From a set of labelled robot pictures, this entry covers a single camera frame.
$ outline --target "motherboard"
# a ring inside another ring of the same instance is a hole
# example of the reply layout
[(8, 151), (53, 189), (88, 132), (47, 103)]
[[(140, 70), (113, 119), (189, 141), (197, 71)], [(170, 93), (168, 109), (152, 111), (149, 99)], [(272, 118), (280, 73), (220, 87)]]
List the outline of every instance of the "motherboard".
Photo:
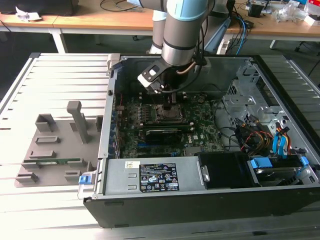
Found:
[(121, 95), (116, 108), (119, 157), (190, 157), (223, 151), (212, 104), (205, 94), (181, 93), (175, 103), (142, 93)]

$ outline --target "white table leg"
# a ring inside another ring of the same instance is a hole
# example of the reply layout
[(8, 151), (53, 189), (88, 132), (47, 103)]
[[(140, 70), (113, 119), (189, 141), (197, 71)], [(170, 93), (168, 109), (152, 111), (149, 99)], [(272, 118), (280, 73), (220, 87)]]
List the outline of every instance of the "white table leg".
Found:
[(271, 44), (270, 44), (270, 49), (275, 49), (275, 47), (277, 46), (278, 41), (277, 40), (272, 40)]
[(94, 42), (97, 45), (101, 44), (101, 36), (99, 34), (94, 35)]
[(229, 33), (226, 33), (223, 36), (223, 39), (220, 42), (220, 45), (218, 47), (218, 50), (217, 50), (216, 54), (219, 54), (219, 55), (225, 55), (226, 54), (226, 51), (227, 51), (227, 49), (229, 47), (229, 43), (232, 40), (233, 36), (234, 36), (233, 34), (229, 34)]
[(3, 43), (8, 41), (8, 38), (7, 38), (6, 33), (4, 31), (0, 31), (0, 41)]
[(49, 29), (49, 32), (53, 36), (53, 40), (54, 40), (56, 49), (58, 50), (58, 53), (67, 54), (68, 49), (66, 46), (64, 35), (61, 32), (61, 29), (60, 28), (53, 28), (53, 29)]

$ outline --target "gray 3d printed holder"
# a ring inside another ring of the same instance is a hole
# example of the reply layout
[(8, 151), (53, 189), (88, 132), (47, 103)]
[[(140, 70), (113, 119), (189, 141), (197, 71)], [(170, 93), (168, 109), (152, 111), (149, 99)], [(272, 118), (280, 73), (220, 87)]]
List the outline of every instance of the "gray 3d printed holder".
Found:
[(73, 120), (38, 116), (16, 187), (77, 185), (82, 173), (96, 169), (103, 116), (86, 120), (81, 107), (80, 101), (69, 101)]

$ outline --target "blue cable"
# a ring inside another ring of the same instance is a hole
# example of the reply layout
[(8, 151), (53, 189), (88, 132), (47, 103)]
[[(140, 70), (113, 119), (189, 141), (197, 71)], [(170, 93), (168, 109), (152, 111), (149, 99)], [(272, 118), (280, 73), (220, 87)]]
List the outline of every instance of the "blue cable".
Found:
[(244, 44), (244, 39), (245, 39), (245, 34), (246, 34), (246, 24), (245, 22), (240, 18), (240, 17), (236, 17), (236, 19), (239, 19), (242, 22), (242, 26), (243, 26), (243, 34), (242, 34), (242, 39), (240, 42), (240, 46), (238, 48), (238, 51), (236, 52), (236, 55), (238, 55), (240, 49), (242, 48), (242, 45)]

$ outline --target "robotic arm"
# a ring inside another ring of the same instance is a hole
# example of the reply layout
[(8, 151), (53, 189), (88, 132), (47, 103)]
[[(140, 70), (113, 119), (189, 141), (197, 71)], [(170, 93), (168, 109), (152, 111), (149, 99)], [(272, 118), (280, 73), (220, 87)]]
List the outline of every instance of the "robotic arm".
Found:
[(197, 75), (200, 73), (202, 58), (195, 58), (195, 49), (201, 26), (209, 10), (213, 9), (215, 0), (127, 1), (156, 10), (153, 14), (151, 50), (156, 48), (159, 53), (162, 47), (161, 59), (155, 61), (138, 76), (139, 82), (147, 90), (157, 94), (178, 92), (182, 89), (179, 85), (187, 79), (188, 72), (195, 65), (200, 65)]

